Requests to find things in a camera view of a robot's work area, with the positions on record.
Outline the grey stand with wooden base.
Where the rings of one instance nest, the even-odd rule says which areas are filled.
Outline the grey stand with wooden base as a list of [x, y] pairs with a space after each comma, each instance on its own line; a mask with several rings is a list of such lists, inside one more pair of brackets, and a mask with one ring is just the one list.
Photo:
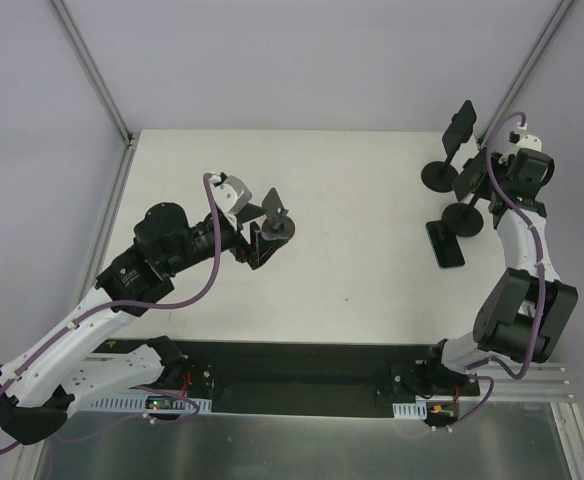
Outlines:
[[265, 220], [261, 226], [263, 238], [267, 241], [291, 240], [295, 234], [295, 224], [275, 188], [268, 191], [261, 207], [265, 210]]

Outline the black clamp phone stand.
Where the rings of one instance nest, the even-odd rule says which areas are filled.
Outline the black clamp phone stand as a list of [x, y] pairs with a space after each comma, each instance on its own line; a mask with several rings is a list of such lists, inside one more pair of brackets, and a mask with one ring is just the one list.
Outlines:
[[452, 191], [453, 180], [458, 175], [456, 168], [452, 166], [452, 161], [459, 149], [453, 155], [447, 155], [444, 150], [446, 154], [444, 160], [431, 161], [423, 167], [421, 181], [429, 190], [437, 193]]
[[478, 235], [484, 226], [483, 217], [476, 208], [479, 199], [474, 194], [468, 203], [457, 202], [447, 206], [441, 217], [443, 226], [458, 237]]

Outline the blue-edged black phone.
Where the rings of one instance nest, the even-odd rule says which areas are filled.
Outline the blue-edged black phone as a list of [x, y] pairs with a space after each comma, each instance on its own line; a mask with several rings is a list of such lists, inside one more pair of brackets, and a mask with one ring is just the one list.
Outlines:
[[430, 221], [425, 225], [437, 265], [441, 269], [460, 268], [465, 265], [457, 236], [442, 221]]

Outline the white-edged black phone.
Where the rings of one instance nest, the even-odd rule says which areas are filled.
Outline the white-edged black phone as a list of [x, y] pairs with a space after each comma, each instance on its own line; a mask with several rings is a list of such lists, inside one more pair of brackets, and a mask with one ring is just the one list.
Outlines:
[[468, 159], [462, 171], [453, 180], [453, 191], [461, 202], [479, 188], [486, 173], [486, 149], [481, 149], [474, 157]]

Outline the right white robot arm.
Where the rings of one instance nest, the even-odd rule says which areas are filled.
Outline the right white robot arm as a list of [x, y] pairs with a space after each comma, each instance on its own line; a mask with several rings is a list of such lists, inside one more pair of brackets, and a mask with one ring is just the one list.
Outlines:
[[454, 180], [458, 202], [449, 206], [445, 227], [469, 218], [465, 197], [487, 200], [505, 270], [472, 330], [438, 343], [436, 361], [422, 369], [429, 392], [445, 394], [458, 376], [490, 362], [519, 380], [552, 354], [578, 300], [576, 288], [563, 283], [552, 265], [545, 240], [547, 209], [537, 198], [554, 169], [550, 156], [530, 148], [508, 155], [480, 150]]

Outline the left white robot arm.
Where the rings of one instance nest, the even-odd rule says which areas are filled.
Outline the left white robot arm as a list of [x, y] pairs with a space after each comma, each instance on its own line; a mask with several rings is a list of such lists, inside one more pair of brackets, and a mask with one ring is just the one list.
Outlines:
[[132, 246], [97, 277], [75, 309], [20, 357], [0, 365], [1, 430], [14, 445], [32, 445], [111, 393], [153, 383], [176, 387], [186, 377], [186, 359], [167, 336], [146, 341], [103, 369], [79, 365], [147, 311], [200, 301], [215, 283], [223, 252], [256, 270], [294, 233], [282, 206], [212, 206], [195, 225], [176, 203], [151, 207], [134, 228]]

